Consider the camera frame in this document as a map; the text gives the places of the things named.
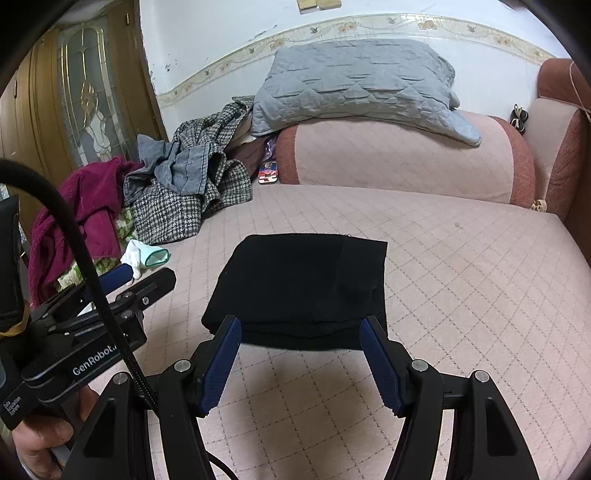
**wallpaper border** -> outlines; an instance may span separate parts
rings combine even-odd
[[[282,46],[323,40],[379,37],[446,38],[471,41],[498,48],[526,61],[542,65],[553,58],[549,52],[496,28],[466,20],[421,14],[375,14],[334,18],[292,28],[239,48],[157,95],[160,107],[174,105],[203,85],[250,63],[270,57]]]

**finger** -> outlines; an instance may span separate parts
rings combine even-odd
[[[80,397],[79,416],[81,420],[86,421],[96,401],[99,399],[99,394],[87,385],[80,389],[78,395]]]
[[[21,462],[41,480],[58,480],[61,477],[61,470],[53,461],[49,450],[23,452],[17,447],[17,451]]]
[[[12,432],[14,444],[22,452],[38,452],[63,445],[72,438],[74,429],[57,417],[31,415]]]

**black cable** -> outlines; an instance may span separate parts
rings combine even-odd
[[[208,452],[207,453],[207,458],[209,458],[209,461],[211,463],[213,463],[222,472],[224,472],[230,478],[230,480],[238,480],[238,477],[236,476],[236,474],[234,472],[232,472],[230,470],[230,467],[228,467],[228,465],[226,465],[224,462],[222,462],[214,454]]]
[[[82,278],[84,278],[84,281],[86,282],[92,300],[95,303],[96,310],[102,318],[107,332],[109,332],[115,346],[121,353],[121,357],[123,358],[125,365],[127,365],[127,368],[129,368],[129,371],[135,380],[140,393],[144,396],[148,407],[158,415],[156,395],[150,388],[146,377],[142,373],[129,344],[121,331],[121,327],[119,327],[119,324],[115,320],[115,316],[109,307],[109,302],[100,286],[95,266],[78,229],[78,224],[64,199],[56,188],[36,171],[25,165],[21,165],[11,160],[4,160],[3,158],[0,158],[0,181],[24,190],[34,196],[45,205],[53,215],[57,224],[61,228],[61,231],[64,233],[64,236],[72,249],[72,253],[74,253],[74,258],[78,263]]]

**wall-mounted wooden block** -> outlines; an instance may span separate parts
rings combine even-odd
[[[342,6],[340,0],[317,0],[317,2],[321,10],[328,10],[329,8],[339,8]]]
[[[300,10],[308,10],[318,5],[317,0],[297,0],[297,6]]]

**folded black garment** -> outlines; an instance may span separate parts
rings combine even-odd
[[[215,333],[235,315],[246,343],[361,349],[363,318],[374,315],[386,330],[387,246],[344,235],[250,235],[220,274],[203,325]]]

